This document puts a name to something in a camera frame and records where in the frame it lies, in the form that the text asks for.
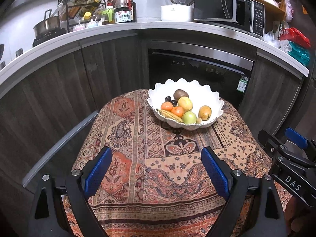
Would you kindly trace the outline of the yellow mango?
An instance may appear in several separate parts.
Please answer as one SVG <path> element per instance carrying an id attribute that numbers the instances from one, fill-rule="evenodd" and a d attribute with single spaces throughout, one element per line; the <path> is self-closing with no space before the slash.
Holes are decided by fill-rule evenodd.
<path id="1" fill-rule="evenodd" d="M 211 117 L 212 115 L 212 109 L 207 106 L 207 105 L 203 105 L 200 109 L 199 109 L 199 118 L 203 121 L 208 121 L 208 119 Z"/>

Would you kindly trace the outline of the green apple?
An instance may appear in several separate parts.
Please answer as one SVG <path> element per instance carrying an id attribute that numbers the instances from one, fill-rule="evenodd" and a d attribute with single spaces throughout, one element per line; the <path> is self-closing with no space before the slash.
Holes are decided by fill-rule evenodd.
<path id="1" fill-rule="evenodd" d="M 192 111 L 187 111 L 183 114 L 182 121 L 184 124 L 190 125 L 195 124 L 197 121 L 196 114 Z"/>

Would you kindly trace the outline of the yellow round pear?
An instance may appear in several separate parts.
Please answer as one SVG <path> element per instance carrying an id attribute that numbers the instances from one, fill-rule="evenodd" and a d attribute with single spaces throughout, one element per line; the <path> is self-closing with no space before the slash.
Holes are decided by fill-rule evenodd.
<path id="1" fill-rule="evenodd" d="M 191 111 L 193 109 L 193 103 L 188 97 L 180 98 L 177 104 L 184 109 L 184 112 Z"/>

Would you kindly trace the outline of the orange mandarin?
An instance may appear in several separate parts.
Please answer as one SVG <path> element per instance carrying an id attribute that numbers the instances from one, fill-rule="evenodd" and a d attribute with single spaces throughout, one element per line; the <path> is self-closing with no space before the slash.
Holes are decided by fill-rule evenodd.
<path id="1" fill-rule="evenodd" d="M 171 111 L 173 108 L 172 102 L 164 102 L 161 104 L 161 110 Z"/>
<path id="2" fill-rule="evenodd" d="M 184 114 L 184 109 L 181 106 L 175 106 L 172 108 L 171 113 L 179 118 L 182 118 Z"/>

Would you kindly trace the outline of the brown kiwi fruit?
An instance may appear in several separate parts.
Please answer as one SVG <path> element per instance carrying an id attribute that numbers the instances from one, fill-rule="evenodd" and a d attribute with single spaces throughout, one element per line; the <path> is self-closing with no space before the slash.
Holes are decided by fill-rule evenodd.
<path id="1" fill-rule="evenodd" d="M 185 92 L 184 90 L 181 90 L 181 89 L 177 89 L 175 92 L 174 92 L 174 100 L 178 101 L 180 98 L 182 97 L 189 97 L 188 93 Z"/>

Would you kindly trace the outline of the small yellow banana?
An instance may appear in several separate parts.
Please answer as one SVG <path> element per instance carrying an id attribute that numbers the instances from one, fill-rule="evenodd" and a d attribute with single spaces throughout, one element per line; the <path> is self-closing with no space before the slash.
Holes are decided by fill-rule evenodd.
<path id="1" fill-rule="evenodd" d="M 175 120 L 176 122 L 179 122 L 179 123 L 183 123 L 182 118 L 178 117 L 177 115 L 173 114 L 173 113 L 170 112 L 170 111 L 167 111 L 167 110 L 158 110 L 158 112 L 160 113 L 161 116 L 163 116 L 163 117 L 165 117 L 165 118 Z"/>

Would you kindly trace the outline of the black built-in dishwasher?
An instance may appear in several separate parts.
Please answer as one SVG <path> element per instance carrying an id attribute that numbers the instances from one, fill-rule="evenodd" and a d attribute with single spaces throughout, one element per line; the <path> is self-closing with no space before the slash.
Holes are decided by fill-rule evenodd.
<path id="1" fill-rule="evenodd" d="M 223 50 L 179 42 L 149 41 L 147 48 L 151 89 L 168 79 L 197 80 L 219 92 L 220 97 L 236 109 L 241 105 L 245 92 L 237 91 L 237 86 L 241 76 L 250 79 L 252 60 Z"/>

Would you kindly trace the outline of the red plastic bag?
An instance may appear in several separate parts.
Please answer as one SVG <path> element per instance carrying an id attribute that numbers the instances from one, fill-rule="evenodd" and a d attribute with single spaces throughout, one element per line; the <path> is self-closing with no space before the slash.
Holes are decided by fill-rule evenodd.
<path id="1" fill-rule="evenodd" d="M 306 49 L 311 47 L 309 39 L 295 27 L 283 29 L 281 31 L 279 40 L 288 40 Z"/>

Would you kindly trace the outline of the white plastic bag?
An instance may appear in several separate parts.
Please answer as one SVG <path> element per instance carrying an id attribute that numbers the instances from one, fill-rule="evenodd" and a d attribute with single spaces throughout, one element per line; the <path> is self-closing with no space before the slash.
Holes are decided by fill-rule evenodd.
<path id="1" fill-rule="evenodd" d="M 279 37 L 281 36 L 281 31 L 286 28 L 289 28 L 288 23 L 284 21 L 282 22 L 274 21 L 272 30 L 265 33 L 263 37 L 261 38 L 261 40 L 272 45 L 273 47 L 280 49 L 281 51 L 285 53 L 289 53 L 292 51 L 292 47 L 289 44 L 289 41 L 281 41 L 279 39 Z"/>

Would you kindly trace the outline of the black microwave oven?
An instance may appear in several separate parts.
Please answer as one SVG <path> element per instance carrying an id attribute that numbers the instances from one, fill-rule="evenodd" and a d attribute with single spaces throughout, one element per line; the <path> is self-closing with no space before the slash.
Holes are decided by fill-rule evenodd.
<path id="1" fill-rule="evenodd" d="M 258 38 L 265 34 L 265 5 L 253 0 L 194 0 L 193 19 Z"/>

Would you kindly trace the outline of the white rice cooker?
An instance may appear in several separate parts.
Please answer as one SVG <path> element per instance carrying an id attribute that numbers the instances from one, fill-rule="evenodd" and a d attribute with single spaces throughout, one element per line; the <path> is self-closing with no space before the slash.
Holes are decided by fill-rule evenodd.
<path id="1" fill-rule="evenodd" d="M 162 22 L 193 22 L 194 0 L 169 0 L 170 5 L 161 6 Z"/>

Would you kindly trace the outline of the black gas stove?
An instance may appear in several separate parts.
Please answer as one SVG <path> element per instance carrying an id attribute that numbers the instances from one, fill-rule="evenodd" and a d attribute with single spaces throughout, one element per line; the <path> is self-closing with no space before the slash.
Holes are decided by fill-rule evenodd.
<path id="1" fill-rule="evenodd" d="M 42 44 L 46 41 L 49 41 L 53 38 L 56 38 L 58 36 L 61 36 L 63 34 L 66 34 L 66 29 L 61 28 L 61 29 L 54 29 L 53 31 L 46 33 L 46 34 L 42 34 L 39 35 L 38 37 L 36 37 L 33 41 L 32 47 L 36 47 L 39 44 Z"/>

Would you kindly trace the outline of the large soy sauce bottle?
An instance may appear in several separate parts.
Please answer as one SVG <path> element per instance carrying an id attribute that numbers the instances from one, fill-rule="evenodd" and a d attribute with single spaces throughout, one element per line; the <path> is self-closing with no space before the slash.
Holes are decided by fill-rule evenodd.
<path id="1" fill-rule="evenodd" d="M 115 23 L 130 23 L 132 21 L 131 1 L 115 0 L 114 18 Z"/>

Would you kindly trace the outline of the black spice rack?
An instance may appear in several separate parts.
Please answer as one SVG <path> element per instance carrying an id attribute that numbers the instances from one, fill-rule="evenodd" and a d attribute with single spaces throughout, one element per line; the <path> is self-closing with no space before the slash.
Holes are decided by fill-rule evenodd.
<path id="1" fill-rule="evenodd" d="M 69 33 L 92 20 L 96 11 L 105 8 L 105 0 L 58 0 L 56 13 L 61 28 Z"/>

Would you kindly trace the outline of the green lidded jar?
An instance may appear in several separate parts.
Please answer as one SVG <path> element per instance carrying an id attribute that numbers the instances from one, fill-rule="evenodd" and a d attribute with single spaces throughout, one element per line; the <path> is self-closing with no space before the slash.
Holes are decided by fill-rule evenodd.
<path id="1" fill-rule="evenodd" d="M 101 12 L 101 22 L 102 22 L 102 25 L 115 23 L 113 6 L 109 6 Z"/>

